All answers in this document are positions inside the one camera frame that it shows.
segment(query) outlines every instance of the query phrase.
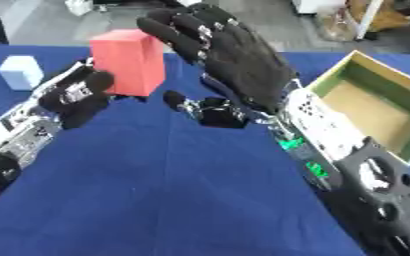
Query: open box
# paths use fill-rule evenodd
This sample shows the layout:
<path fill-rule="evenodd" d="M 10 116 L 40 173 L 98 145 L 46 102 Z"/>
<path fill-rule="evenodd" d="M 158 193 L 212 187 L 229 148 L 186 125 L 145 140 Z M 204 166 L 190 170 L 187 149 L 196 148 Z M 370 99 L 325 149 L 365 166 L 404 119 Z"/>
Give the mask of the open box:
<path fill-rule="evenodd" d="M 354 51 L 308 87 L 410 165 L 410 76 Z"/>

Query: white object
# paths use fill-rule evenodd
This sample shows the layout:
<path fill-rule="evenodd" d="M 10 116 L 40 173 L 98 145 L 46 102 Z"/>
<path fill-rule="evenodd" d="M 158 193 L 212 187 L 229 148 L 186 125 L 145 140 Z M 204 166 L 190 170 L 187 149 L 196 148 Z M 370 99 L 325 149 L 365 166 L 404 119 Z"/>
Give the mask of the white object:
<path fill-rule="evenodd" d="M 312 14 L 322 8 L 345 6 L 345 0 L 292 0 L 299 14 Z"/>
<path fill-rule="evenodd" d="M 381 8 L 384 0 L 372 0 L 370 5 L 367 8 L 367 11 L 362 18 L 361 24 L 358 24 L 357 27 L 357 39 L 364 39 L 365 34 L 367 34 L 368 28 L 370 28 L 371 23 L 375 19 L 376 14 Z"/>
<path fill-rule="evenodd" d="M 179 3 L 183 4 L 184 6 L 190 6 L 192 4 L 201 3 L 202 0 L 178 0 Z"/>
<path fill-rule="evenodd" d="M 31 91 L 40 84 L 43 71 L 32 56 L 10 56 L 0 66 L 0 74 L 12 90 Z"/>
<path fill-rule="evenodd" d="M 66 0 L 65 5 L 76 16 L 85 15 L 93 10 L 92 0 Z"/>

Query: floor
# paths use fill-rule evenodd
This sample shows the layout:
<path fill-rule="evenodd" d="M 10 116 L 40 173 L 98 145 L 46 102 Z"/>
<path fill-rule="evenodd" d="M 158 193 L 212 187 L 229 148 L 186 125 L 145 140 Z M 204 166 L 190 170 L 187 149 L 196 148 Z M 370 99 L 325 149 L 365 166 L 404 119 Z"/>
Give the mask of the floor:
<path fill-rule="evenodd" d="M 377 41 L 329 42 L 321 39 L 310 16 L 298 16 L 290 0 L 204 0 L 219 4 L 259 31 L 279 51 L 351 51 L 410 53 L 410 28 L 382 32 Z M 0 0 L 13 44 L 87 45 L 92 36 L 117 28 L 135 28 L 135 18 L 151 8 L 132 4 L 76 17 L 64 0 Z"/>

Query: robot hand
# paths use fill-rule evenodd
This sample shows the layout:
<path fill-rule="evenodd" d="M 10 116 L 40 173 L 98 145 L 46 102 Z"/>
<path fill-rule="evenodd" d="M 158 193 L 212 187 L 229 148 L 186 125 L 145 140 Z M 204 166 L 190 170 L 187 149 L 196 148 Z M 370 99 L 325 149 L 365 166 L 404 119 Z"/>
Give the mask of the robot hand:
<path fill-rule="evenodd" d="M 51 76 L 31 97 L 0 116 L 0 194 L 61 130 L 78 128 L 108 106 L 113 76 L 92 59 Z"/>
<path fill-rule="evenodd" d="M 165 95 L 172 108 L 186 111 L 202 124 L 238 123 L 236 128 L 244 126 L 249 112 L 275 114 L 282 89 L 296 76 L 257 33 L 217 6 L 200 3 L 154 11 L 138 19 L 138 26 L 189 64 L 201 66 L 202 83 L 225 97 L 197 102 L 176 92 Z"/>
<path fill-rule="evenodd" d="M 81 127 L 108 107 L 110 97 L 105 91 L 114 79 L 107 72 L 94 70 L 90 58 L 76 62 L 43 84 L 48 82 L 51 89 L 39 98 L 39 105 L 57 114 L 62 128 L 69 130 Z"/>

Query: blue tablecloth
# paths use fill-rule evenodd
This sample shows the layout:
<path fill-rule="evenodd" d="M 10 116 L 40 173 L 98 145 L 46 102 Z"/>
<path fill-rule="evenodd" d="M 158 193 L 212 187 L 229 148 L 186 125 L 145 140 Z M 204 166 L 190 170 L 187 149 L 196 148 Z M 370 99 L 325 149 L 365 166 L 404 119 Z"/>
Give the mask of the blue tablecloth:
<path fill-rule="evenodd" d="M 0 46 L 45 72 L 86 48 Z M 339 53 L 287 53 L 304 84 Z M 410 74 L 410 56 L 375 55 Z M 359 256 L 264 127 L 200 127 L 162 103 L 179 89 L 210 95 L 198 70 L 166 56 L 167 80 L 147 104 L 114 102 L 61 133 L 0 197 L 0 256 Z M 0 77 L 0 114 L 28 93 Z"/>

